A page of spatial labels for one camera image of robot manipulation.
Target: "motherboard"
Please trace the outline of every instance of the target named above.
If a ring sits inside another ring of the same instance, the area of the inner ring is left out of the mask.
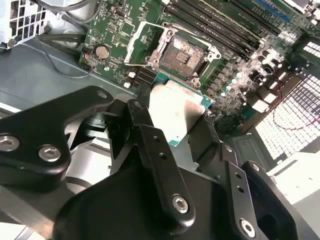
[[[135,94],[165,74],[209,99],[206,117],[223,133],[241,124],[258,91],[270,98],[273,83],[286,83],[293,46],[320,35],[313,0],[101,1],[83,68]]]

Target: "red wire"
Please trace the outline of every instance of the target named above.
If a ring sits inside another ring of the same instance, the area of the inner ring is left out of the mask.
[[[280,84],[280,80],[276,77],[275,74],[274,74],[274,76],[275,76],[275,78],[277,79],[278,84]],[[279,105],[283,102],[283,100],[285,99],[285,98],[283,97],[282,88],[283,88],[283,86],[280,84],[280,96],[281,96],[281,100],[280,100],[280,102],[278,103],[278,106],[279,106]],[[312,125],[312,124],[320,121],[320,116],[319,116],[318,118],[314,119],[312,122],[308,123],[308,124],[305,125],[305,126],[295,127],[295,128],[287,128],[287,127],[283,127],[283,126],[279,125],[279,124],[276,122],[276,120],[275,120],[275,112],[276,112],[276,107],[275,107],[274,110],[273,110],[273,123],[274,123],[278,128],[281,128],[281,129],[284,129],[284,130],[291,130],[291,131],[301,130],[301,129],[304,129],[304,128],[306,128],[306,127],[309,127],[310,125]]]

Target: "silver screw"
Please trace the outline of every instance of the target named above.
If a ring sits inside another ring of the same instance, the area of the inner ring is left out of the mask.
[[[61,152],[53,145],[47,145],[40,148],[39,157],[46,162],[55,162],[61,157]]]
[[[250,222],[248,222],[247,220],[241,218],[240,219],[240,225],[242,230],[250,237],[250,238],[254,238],[256,236],[256,231],[254,229],[254,227],[251,225]]]
[[[0,136],[0,151],[11,152],[20,146],[20,141],[14,136]]]
[[[166,34],[167,34],[169,37],[171,37],[171,36],[174,34],[174,32],[173,32],[172,30],[169,30]]]
[[[138,108],[143,109],[144,106],[141,105],[141,103],[139,101],[135,101],[134,105],[136,105]]]
[[[174,208],[181,214],[188,212],[189,206],[187,201],[182,196],[174,196],[172,198]]]
[[[253,167],[257,172],[260,171],[260,168],[259,168],[258,165],[256,165],[255,163],[252,163],[252,167]]]
[[[108,98],[107,94],[105,94],[103,91],[98,91],[98,96],[103,98],[103,99],[107,99]]]
[[[16,40],[10,39],[10,40],[8,41],[8,47],[9,47],[9,48],[13,48],[13,47],[16,45],[16,43],[17,43]]]
[[[232,153],[232,148],[231,148],[229,145],[225,144],[224,147],[225,147],[225,149],[227,149],[230,153]]]

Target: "green circuit board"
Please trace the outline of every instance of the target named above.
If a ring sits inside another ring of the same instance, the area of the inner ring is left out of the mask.
[[[150,85],[159,72],[190,84],[212,99],[210,118],[213,123],[223,122],[221,130],[227,132],[239,124],[245,108],[241,89],[254,93],[261,87],[251,77],[252,72],[259,72],[263,78],[272,77],[263,73],[259,59],[264,53],[283,61],[302,35],[320,35],[320,29],[307,18],[318,5],[311,0],[309,6],[308,13],[302,14],[282,0],[105,0],[90,23],[79,62],[133,93],[143,80],[139,78],[141,68],[148,71],[143,76],[149,76]],[[144,21],[148,24],[139,33],[130,60],[125,63],[130,41]],[[179,66],[148,65],[147,58],[158,47],[165,25],[177,29],[175,36],[200,52],[208,54],[206,45],[210,44],[221,54],[210,62],[199,58],[197,68],[201,75],[193,73],[199,77],[199,86],[191,84],[190,76],[177,72]],[[99,46],[109,50],[107,59],[97,57]]]

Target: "blue slot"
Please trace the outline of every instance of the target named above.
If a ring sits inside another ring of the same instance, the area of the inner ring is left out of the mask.
[[[286,23],[290,23],[290,20],[283,15],[282,13],[278,12],[275,8],[273,8],[272,6],[270,6],[267,2],[265,2],[265,0],[255,0],[257,3],[259,3],[260,5],[262,5],[265,9],[267,9],[269,12],[271,12],[273,15],[281,18],[283,21],[285,21]]]

